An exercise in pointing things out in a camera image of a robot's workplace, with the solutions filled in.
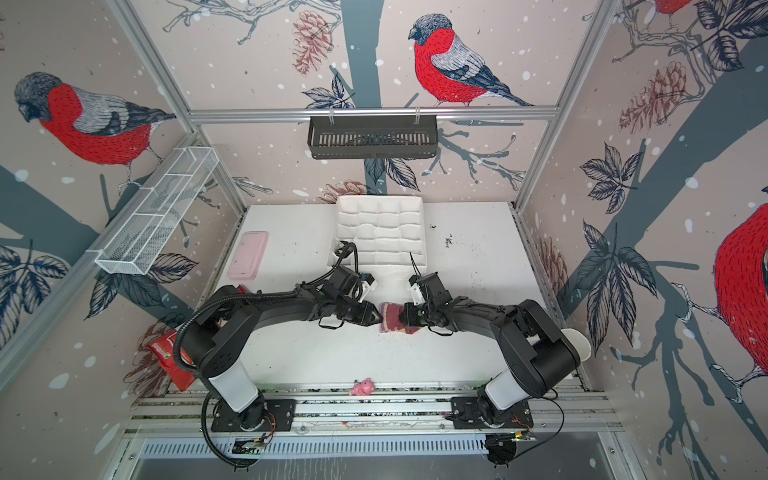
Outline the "beige maroon striped sock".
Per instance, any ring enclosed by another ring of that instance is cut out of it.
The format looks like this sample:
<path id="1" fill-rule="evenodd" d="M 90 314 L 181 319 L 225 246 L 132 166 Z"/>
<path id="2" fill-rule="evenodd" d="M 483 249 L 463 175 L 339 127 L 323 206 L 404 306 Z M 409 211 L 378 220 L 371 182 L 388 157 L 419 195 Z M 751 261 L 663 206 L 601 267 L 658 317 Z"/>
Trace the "beige maroon striped sock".
<path id="1" fill-rule="evenodd" d="M 402 333 L 406 335 L 413 335 L 420 330 L 420 327 L 407 326 L 400 320 L 400 314 L 405 310 L 403 305 L 393 304 L 389 302 L 382 303 L 380 305 L 380 312 L 383 317 L 382 323 L 379 325 L 379 331 L 381 333 Z"/>

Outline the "black grey argyle sock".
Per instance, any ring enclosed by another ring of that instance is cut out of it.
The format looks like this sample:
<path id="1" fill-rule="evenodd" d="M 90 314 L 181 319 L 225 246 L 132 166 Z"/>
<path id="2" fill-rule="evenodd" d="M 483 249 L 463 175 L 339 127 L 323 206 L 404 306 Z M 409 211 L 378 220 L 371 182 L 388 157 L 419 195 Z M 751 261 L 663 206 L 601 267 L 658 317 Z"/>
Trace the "black grey argyle sock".
<path id="1" fill-rule="evenodd" d="M 341 241 L 338 248 L 334 251 L 338 258 L 344 259 L 356 250 L 353 242 Z"/>

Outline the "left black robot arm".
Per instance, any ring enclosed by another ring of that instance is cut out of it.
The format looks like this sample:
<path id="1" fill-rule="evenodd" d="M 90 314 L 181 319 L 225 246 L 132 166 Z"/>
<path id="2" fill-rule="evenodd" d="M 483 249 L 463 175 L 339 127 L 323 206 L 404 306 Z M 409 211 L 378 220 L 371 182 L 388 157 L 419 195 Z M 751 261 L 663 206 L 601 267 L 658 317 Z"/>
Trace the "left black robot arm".
<path id="1" fill-rule="evenodd" d="M 321 322 L 328 317 L 340 325 L 380 324 L 382 315 L 366 299 L 376 286 L 372 274 L 337 265 L 291 291 L 242 292 L 222 287 L 178 327 L 172 359 L 229 407 L 240 429 L 254 430 L 267 416 L 267 407 L 241 361 L 251 334 L 284 322 Z"/>

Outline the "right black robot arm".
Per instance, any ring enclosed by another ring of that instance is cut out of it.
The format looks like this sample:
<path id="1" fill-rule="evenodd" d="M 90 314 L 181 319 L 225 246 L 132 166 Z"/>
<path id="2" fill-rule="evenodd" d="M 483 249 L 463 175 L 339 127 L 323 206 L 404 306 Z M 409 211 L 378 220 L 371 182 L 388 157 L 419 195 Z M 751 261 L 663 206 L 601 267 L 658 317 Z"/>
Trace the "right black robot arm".
<path id="1" fill-rule="evenodd" d="M 440 336 L 473 333 L 496 341 L 506 369 L 481 386 L 476 397 L 475 417 L 491 428 L 501 427 L 528 399 L 544 397 L 591 356 L 584 334 L 559 328 L 534 300 L 492 305 L 454 297 L 436 273 L 412 275 L 409 292 L 412 300 L 399 315 L 405 326 Z"/>

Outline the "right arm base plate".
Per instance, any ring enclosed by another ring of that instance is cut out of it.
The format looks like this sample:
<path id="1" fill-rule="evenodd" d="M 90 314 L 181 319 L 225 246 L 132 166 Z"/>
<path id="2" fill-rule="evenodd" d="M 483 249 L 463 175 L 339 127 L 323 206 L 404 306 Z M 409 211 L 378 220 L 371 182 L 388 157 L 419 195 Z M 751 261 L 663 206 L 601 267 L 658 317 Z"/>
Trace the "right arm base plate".
<path id="1" fill-rule="evenodd" d="M 527 401 L 520 401 L 501 410 L 485 397 L 459 396 L 450 399 L 450 410 L 445 419 L 455 429 L 503 429 L 530 430 L 533 420 Z"/>

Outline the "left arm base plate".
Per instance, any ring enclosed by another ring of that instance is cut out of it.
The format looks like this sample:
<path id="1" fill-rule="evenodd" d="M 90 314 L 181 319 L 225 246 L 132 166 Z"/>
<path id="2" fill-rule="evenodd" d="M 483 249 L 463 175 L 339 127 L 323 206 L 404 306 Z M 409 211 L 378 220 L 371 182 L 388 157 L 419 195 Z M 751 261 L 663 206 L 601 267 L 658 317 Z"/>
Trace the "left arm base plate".
<path id="1" fill-rule="evenodd" d="M 296 406 L 293 399 L 259 397 L 242 412 L 235 412 L 224 400 L 219 400 L 213 408 L 211 429 L 216 433 L 288 432 Z"/>

